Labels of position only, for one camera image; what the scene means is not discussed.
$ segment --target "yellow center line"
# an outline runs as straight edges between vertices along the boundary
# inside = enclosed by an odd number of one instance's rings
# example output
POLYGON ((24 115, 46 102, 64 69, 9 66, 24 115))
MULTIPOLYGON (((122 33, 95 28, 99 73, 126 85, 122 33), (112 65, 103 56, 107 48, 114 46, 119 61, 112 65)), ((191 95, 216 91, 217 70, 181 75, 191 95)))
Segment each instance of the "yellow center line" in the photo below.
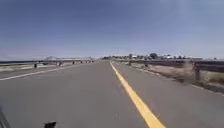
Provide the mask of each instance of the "yellow center line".
POLYGON ((115 74, 118 79, 124 86, 126 92, 130 96, 131 100, 135 104, 139 113, 142 115, 146 124, 150 128, 165 128, 165 126, 157 119, 157 117, 152 113, 152 111, 148 108, 148 106, 141 100, 141 98, 137 95, 137 93, 131 88, 128 82, 124 79, 124 77, 117 71, 117 69, 110 63, 113 68, 115 74))

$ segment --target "lane marking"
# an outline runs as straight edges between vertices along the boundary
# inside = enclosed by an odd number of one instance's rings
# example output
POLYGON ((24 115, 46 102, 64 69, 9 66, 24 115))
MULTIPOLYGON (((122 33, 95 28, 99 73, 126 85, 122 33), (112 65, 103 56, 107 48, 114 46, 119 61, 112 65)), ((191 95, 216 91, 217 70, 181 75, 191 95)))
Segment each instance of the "lane marking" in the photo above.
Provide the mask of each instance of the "lane marking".
POLYGON ((150 128, 165 128, 165 126, 156 118, 156 116, 152 113, 152 111, 148 108, 148 106, 141 100, 141 98, 137 95, 137 93, 131 88, 128 82, 124 79, 124 77, 117 71, 117 69, 110 63, 113 68, 115 74, 118 79, 124 86, 126 92, 130 96, 131 100, 135 104, 139 113, 145 120, 146 124, 150 128))
POLYGON ((57 69, 50 69, 50 70, 45 70, 45 71, 27 73, 27 74, 22 74, 22 75, 17 75, 17 76, 11 76, 11 77, 6 77, 6 78, 1 78, 0 81, 20 78, 20 77, 25 77, 25 76, 31 76, 31 75, 36 75, 36 74, 43 74, 43 73, 47 73, 47 72, 53 72, 53 71, 73 68, 73 67, 77 67, 77 66, 81 66, 81 65, 75 65, 75 66, 69 66, 69 67, 63 67, 63 68, 57 68, 57 69))

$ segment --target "guardrail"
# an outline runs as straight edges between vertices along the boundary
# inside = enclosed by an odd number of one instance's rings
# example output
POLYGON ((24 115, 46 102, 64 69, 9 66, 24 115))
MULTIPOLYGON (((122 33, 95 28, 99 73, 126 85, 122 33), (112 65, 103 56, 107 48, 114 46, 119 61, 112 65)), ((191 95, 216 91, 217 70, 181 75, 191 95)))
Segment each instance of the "guardrail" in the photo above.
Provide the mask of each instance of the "guardrail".
POLYGON ((80 63, 92 63, 93 60, 26 60, 26 61, 0 61, 0 66, 16 66, 16 65, 33 65, 34 68, 38 68, 39 64, 43 65, 57 65, 61 66, 63 63, 75 64, 80 63))
POLYGON ((170 66, 175 68, 183 68, 186 63, 192 64, 192 70, 195 73, 196 81, 200 81, 200 71, 211 71, 224 73, 224 61, 207 61, 207 60, 115 60, 118 62, 128 62, 148 65, 170 66))

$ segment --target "asphalt road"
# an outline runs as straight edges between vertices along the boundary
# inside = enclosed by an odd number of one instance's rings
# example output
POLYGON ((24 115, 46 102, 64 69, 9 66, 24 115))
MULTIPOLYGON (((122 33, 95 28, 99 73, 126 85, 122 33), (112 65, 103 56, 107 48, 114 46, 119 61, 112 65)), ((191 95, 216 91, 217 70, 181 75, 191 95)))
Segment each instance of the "asphalt road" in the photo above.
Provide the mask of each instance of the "asphalt road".
MULTIPOLYGON (((224 96, 113 65, 166 127, 224 127, 224 96)), ((108 61, 54 69, 0 73, 0 106, 12 128, 148 127, 108 61)))

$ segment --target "blue sky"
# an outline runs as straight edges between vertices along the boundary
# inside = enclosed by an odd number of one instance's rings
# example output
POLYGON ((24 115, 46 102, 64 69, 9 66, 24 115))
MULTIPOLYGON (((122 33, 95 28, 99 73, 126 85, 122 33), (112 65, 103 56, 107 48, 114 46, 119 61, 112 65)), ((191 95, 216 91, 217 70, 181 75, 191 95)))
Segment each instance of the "blue sky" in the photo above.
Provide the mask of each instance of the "blue sky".
POLYGON ((0 59, 224 58, 223 0, 1 0, 0 59))

